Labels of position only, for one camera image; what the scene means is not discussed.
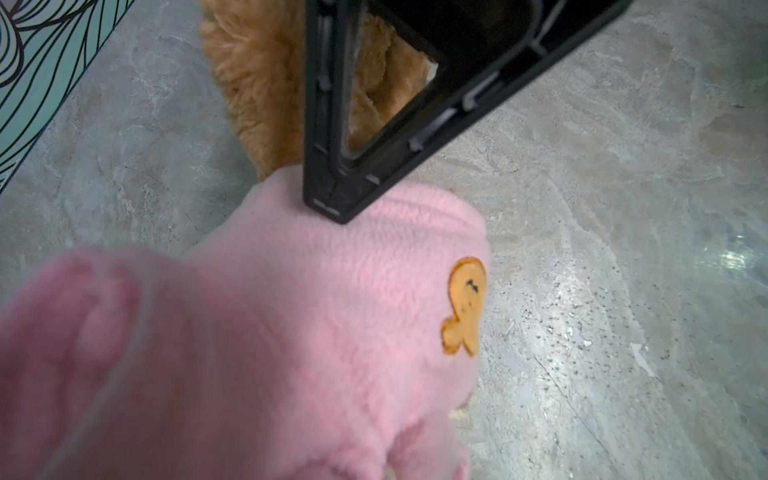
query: black line pattern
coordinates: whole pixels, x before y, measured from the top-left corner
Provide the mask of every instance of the black line pattern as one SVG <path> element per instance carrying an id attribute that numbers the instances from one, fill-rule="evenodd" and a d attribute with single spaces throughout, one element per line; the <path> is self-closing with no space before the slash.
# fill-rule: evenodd
<path id="1" fill-rule="evenodd" d="M 0 193 L 133 1 L 0 3 Z"/>

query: gray marble tile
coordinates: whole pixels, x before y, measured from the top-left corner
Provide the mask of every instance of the gray marble tile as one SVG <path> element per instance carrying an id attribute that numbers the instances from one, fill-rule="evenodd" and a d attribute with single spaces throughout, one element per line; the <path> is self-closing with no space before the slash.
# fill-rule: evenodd
<path id="1" fill-rule="evenodd" d="M 176 253 L 256 176 L 194 3 L 138 2 L 0 195 L 0 296 Z M 415 172 L 488 219 L 473 478 L 768 478 L 768 3 L 637 0 Z"/>

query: orange fish patch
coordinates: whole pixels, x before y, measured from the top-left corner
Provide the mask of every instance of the orange fish patch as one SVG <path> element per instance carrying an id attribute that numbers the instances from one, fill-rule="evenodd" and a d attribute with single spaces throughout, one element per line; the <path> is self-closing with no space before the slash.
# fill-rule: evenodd
<path id="1" fill-rule="evenodd" d="M 487 290 L 488 278 L 480 260 L 462 258 L 453 267 L 448 287 L 453 316 L 442 323 L 445 354 L 456 354 L 462 345 L 469 356 L 480 350 L 480 316 Z"/>

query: black plastic stand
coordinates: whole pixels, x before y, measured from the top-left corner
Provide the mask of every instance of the black plastic stand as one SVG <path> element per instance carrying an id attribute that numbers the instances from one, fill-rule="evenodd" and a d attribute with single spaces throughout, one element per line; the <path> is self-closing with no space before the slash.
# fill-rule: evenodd
<path id="1" fill-rule="evenodd" d="M 347 223 L 631 0 L 372 0 L 438 71 L 364 148 L 346 132 L 362 0 L 307 0 L 304 201 Z"/>

